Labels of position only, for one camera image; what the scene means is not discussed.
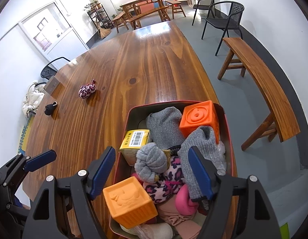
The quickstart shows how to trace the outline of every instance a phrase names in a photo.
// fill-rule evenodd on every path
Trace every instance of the barcode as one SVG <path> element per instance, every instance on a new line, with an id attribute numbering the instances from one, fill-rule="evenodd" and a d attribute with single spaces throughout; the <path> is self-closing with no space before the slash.
<path id="1" fill-rule="evenodd" d="M 129 146 L 140 146 L 144 136 L 144 131 L 134 131 Z"/>

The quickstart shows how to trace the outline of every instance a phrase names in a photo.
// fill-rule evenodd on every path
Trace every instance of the rolled gray sock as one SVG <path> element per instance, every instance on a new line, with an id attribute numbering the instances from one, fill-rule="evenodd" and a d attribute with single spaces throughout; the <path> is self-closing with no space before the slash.
<path id="1" fill-rule="evenodd" d="M 155 143 L 148 143 L 137 151 L 134 169 L 142 181 L 156 182 L 155 176 L 166 171 L 168 167 L 166 154 Z"/>
<path id="2" fill-rule="evenodd" d="M 146 118 L 153 142 L 161 149 L 181 145 L 185 138 L 179 130 L 182 113 L 175 107 L 168 107 Z"/>
<path id="3" fill-rule="evenodd" d="M 185 182 L 188 185 L 189 197 L 191 199 L 200 199 L 203 194 L 188 161 L 188 150 L 192 146 L 197 146 L 203 157 L 211 160 L 217 170 L 225 170 L 225 167 L 217 149 L 215 133 L 212 127 L 200 126 L 189 134 L 182 143 L 178 156 L 180 157 Z"/>

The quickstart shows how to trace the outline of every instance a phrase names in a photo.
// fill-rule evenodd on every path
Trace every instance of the wooden bench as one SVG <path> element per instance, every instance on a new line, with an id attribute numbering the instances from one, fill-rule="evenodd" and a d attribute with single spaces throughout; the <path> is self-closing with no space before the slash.
<path id="1" fill-rule="evenodd" d="M 184 10 L 181 6 L 181 2 L 175 0 L 164 0 L 164 1 L 170 3 L 170 6 L 172 8 L 173 20 L 174 20 L 174 13 L 183 13 L 184 17 L 186 17 Z"/>
<path id="2" fill-rule="evenodd" d="M 241 149 L 246 150 L 258 138 L 264 136 L 268 136 L 268 140 L 271 142 L 278 133 L 280 142 L 283 142 L 300 133 L 295 114 L 285 93 L 261 58 L 241 38 L 230 37 L 223 38 L 223 40 L 230 51 L 217 78 L 221 80 L 228 69 L 241 69 L 240 74 L 244 77 L 247 69 L 270 110 L 268 117 L 241 145 Z"/>
<path id="3" fill-rule="evenodd" d="M 126 25 L 125 22 L 125 12 L 121 12 L 119 15 L 117 15 L 114 19 L 113 22 L 116 26 L 116 31 L 118 33 L 118 28 L 125 26 L 128 29 L 128 26 Z"/>
<path id="4" fill-rule="evenodd" d="M 149 11 L 146 11 L 144 13 L 136 15 L 136 16 L 126 20 L 126 22 L 130 23 L 133 29 L 136 29 L 136 27 L 141 28 L 142 26 L 141 26 L 141 23 L 139 21 L 140 18 L 145 17 L 147 15 L 150 15 L 154 12 L 158 12 L 159 17 L 161 18 L 162 22 L 165 21 L 165 20 L 170 21 L 170 17 L 168 16 L 168 14 L 166 12 L 167 8 L 169 8 L 169 6 L 160 6 L 160 7 L 154 8 L 152 10 L 149 10 Z"/>

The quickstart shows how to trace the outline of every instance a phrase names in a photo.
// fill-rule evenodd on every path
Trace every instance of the glass pane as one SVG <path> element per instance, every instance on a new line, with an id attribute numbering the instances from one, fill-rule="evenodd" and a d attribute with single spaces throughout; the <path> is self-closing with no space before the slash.
<path id="1" fill-rule="evenodd" d="M 46 51 L 70 28 L 55 3 L 51 3 L 26 18 L 22 24 L 39 46 Z"/>

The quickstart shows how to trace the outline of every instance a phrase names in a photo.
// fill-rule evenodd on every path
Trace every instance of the yellow-orange toy block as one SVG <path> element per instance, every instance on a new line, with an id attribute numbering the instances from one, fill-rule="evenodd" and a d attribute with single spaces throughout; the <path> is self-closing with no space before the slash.
<path id="1" fill-rule="evenodd" d="M 103 195 L 112 218 L 127 229 L 158 215 L 152 199 L 134 176 L 104 188 Z"/>
<path id="2" fill-rule="evenodd" d="M 184 108 L 179 129 L 186 138 L 199 126 L 211 126 L 214 130 L 216 143 L 219 143 L 219 122 L 212 101 L 200 102 Z"/>

